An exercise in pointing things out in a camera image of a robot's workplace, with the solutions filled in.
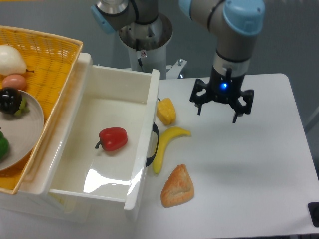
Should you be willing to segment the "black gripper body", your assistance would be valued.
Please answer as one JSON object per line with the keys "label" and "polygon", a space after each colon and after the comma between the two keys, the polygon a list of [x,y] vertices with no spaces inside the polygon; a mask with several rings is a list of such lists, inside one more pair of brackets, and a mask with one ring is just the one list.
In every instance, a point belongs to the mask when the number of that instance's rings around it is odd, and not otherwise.
{"label": "black gripper body", "polygon": [[208,84],[213,100],[223,104],[238,100],[242,96],[244,77],[245,75],[233,76],[231,68],[227,68],[225,73],[219,73],[212,67]]}

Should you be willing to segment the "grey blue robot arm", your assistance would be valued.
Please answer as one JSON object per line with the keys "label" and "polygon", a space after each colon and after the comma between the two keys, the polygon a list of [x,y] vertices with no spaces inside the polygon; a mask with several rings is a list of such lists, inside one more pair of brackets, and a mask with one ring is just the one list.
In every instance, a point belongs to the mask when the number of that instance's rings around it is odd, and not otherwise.
{"label": "grey blue robot arm", "polygon": [[[180,10],[217,37],[208,83],[197,79],[190,101],[197,108],[210,101],[227,104],[235,117],[251,112],[254,91],[241,90],[265,5],[261,0],[181,0]],[[131,69],[166,77],[166,46],[172,37],[170,20],[156,0],[99,0],[91,7],[99,27],[117,32],[129,52]]]}

